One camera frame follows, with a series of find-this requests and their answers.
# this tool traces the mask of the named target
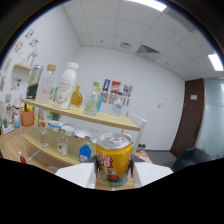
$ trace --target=glass bottle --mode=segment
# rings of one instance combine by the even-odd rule
[[[85,136],[83,146],[79,150],[79,162],[83,163],[91,157],[91,149],[89,148],[90,137]]]
[[[54,81],[54,71],[56,65],[49,64],[47,71],[41,76],[39,87],[37,90],[37,102],[47,104],[51,96],[51,88]]]
[[[76,85],[75,92],[72,94],[71,104],[80,107],[82,104],[82,94],[79,92],[80,85]]]
[[[84,107],[84,114],[88,116],[96,116],[99,102],[99,83],[93,83],[92,91],[86,96],[86,102]]]
[[[40,130],[40,145],[43,148],[46,148],[49,146],[49,141],[48,141],[48,132],[45,129],[45,123],[41,123],[41,130]]]
[[[117,99],[114,100],[113,106],[112,106],[112,111],[111,115],[120,117],[121,116],[121,111],[122,111],[122,100],[121,100],[122,93],[119,92]]]
[[[99,87],[98,92],[99,92],[99,103],[98,103],[97,112],[100,111],[100,107],[101,107],[101,103],[102,103],[102,96],[101,96],[102,88]]]
[[[66,131],[61,129],[61,136],[58,138],[58,154],[66,156],[68,154],[68,140],[65,138]]]
[[[54,106],[60,109],[69,109],[72,93],[75,90],[76,73],[79,65],[74,62],[67,64],[66,70],[61,76]]]

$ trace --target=chair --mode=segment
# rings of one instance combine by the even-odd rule
[[[198,149],[197,147],[193,148],[184,148],[176,161],[172,166],[173,172],[179,171],[185,167],[196,165],[199,163],[209,162],[215,160],[215,157],[207,154],[206,152]]]

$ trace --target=shelf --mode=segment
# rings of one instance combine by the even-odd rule
[[[30,104],[34,107],[58,113],[64,116],[76,118],[83,121],[107,125],[115,128],[122,128],[132,131],[140,131],[140,127],[126,116],[115,117],[108,112],[98,112],[96,116],[87,116],[83,114],[84,108],[70,107],[68,110],[62,110],[54,107],[53,102],[49,104],[40,104],[36,100],[21,99],[23,103]]]
[[[26,70],[32,70],[32,68],[30,67],[27,67],[25,65],[21,65],[21,64],[15,64],[14,67],[17,67],[17,68],[22,68],[22,69],[26,69]]]
[[[60,156],[57,150],[57,141],[60,137],[60,133],[46,129],[49,136],[49,146],[47,148],[43,148],[40,146],[40,129],[41,128],[34,128],[33,130],[24,133],[23,138],[41,151],[53,156],[56,159],[65,161],[71,165],[80,164],[79,149],[83,146],[83,140],[66,136],[68,139],[68,154],[66,156]],[[95,156],[96,144],[91,142],[89,147],[92,150],[91,157]]]

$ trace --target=white bottle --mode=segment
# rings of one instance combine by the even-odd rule
[[[58,85],[57,95],[54,106],[60,109],[69,109],[71,104],[72,94],[75,91],[76,72],[79,65],[74,62],[69,62],[64,71]]]
[[[114,100],[111,115],[120,117],[121,110],[122,110],[122,100],[121,100],[122,93],[118,93],[117,99]]]

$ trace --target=orange can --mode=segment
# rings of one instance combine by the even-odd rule
[[[105,134],[96,141],[100,179],[107,187],[121,187],[128,181],[131,167],[131,138],[124,134]]]

